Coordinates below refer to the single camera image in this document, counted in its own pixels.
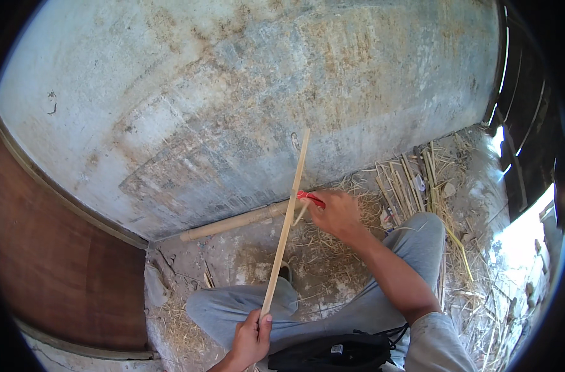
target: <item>gray cloth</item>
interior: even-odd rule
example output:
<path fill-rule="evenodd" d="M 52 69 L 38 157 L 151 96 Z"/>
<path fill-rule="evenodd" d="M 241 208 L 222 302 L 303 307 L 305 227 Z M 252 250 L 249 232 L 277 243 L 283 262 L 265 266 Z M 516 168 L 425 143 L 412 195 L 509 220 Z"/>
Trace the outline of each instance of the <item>gray cloth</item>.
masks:
<path fill-rule="evenodd" d="M 435 214 L 424 212 L 404 222 L 383 243 L 433 288 L 439 276 L 445 234 L 442 221 Z M 230 349 L 236 324 L 244 321 L 251 310 L 262 306 L 266 287 L 244 285 L 199 290 L 189 296 L 186 310 L 210 337 Z M 328 318 L 295 321 L 291 316 L 296 310 L 297 293 L 288 281 L 279 278 L 271 305 L 270 353 L 323 336 L 352 333 L 355 329 L 377 333 L 406 323 L 373 278 L 353 301 Z M 409 333 L 413 342 L 407 354 Z M 406 365 L 409 372 L 476 370 L 460 345 L 451 320 L 439 313 L 427 314 L 412 325 L 392 351 L 392 361 L 399 367 Z"/>

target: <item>forearm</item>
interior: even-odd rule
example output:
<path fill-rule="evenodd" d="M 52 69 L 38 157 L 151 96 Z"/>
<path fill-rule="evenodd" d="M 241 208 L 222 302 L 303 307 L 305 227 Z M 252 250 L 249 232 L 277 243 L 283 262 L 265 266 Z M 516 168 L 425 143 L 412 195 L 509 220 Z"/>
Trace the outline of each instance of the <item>forearm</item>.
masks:
<path fill-rule="evenodd" d="M 229 352 L 225 355 L 223 360 L 214 364 L 208 372 L 243 372 L 243 370 L 245 370 L 245 368 L 239 368 L 237 363 L 233 362 L 233 358 Z"/>
<path fill-rule="evenodd" d="M 409 324 L 429 312 L 440 312 L 439 303 L 425 280 L 365 227 L 346 243 L 363 260 L 384 295 Z"/>

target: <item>brown wooden panel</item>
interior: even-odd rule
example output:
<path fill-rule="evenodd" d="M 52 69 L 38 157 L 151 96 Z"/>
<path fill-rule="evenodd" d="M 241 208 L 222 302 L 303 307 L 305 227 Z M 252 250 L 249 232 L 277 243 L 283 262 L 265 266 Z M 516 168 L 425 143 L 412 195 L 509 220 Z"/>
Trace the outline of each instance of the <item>brown wooden panel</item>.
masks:
<path fill-rule="evenodd" d="M 69 342 L 143 351 L 144 256 L 60 204 L 0 138 L 0 287 L 16 316 Z"/>

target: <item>plastic bag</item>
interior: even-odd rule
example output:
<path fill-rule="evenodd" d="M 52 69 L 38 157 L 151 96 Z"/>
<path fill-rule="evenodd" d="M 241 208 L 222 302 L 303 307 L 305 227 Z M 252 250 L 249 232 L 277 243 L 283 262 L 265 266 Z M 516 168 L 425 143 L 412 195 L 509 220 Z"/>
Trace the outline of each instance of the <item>plastic bag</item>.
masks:
<path fill-rule="evenodd" d="M 159 269 L 150 263 L 146 263 L 144 266 L 144 282 L 150 303 L 156 307 L 164 305 L 170 297 L 170 290 L 164 286 L 161 277 Z"/>

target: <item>hand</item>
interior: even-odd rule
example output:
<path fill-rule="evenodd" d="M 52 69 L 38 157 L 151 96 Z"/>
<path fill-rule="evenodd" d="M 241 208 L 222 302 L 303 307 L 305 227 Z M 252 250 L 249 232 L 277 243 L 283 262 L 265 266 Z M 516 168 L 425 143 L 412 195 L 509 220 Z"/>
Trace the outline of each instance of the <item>hand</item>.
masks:
<path fill-rule="evenodd" d="M 261 309 L 252 310 L 244 322 L 237 323 L 233 348 L 225 357 L 229 366 L 227 370 L 242 372 L 251 364 L 264 359 L 268 354 L 272 315 L 264 316 L 258 327 L 260 311 Z"/>
<path fill-rule="evenodd" d="M 367 228 L 361 224 L 361 212 L 356 197 L 335 190 L 319 190 L 312 194 L 326 204 L 325 209 L 316 206 L 308 197 L 300 199 L 300 202 L 307 204 L 309 214 L 317 227 L 348 245 L 352 245 L 355 238 L 368 233 Z"/>

